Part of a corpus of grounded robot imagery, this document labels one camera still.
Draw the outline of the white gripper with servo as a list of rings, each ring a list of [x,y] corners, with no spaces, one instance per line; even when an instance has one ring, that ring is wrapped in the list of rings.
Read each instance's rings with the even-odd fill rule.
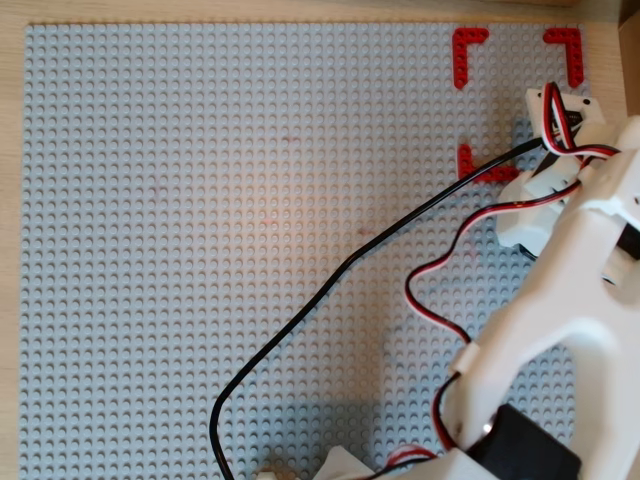
[[[526,105],[535,136],[545,148],[607,148],[608,126],[595,99],[561,93],[555,83],[542,89],[528,89]],[[577,167],[547,167],[528,170],[511,181],[498,201],[534,200],[559,192],[572,184]],[[502,213],[497,217],[497,236],[505,247],[521,245],[542,250],[570,195],[539,207]]]

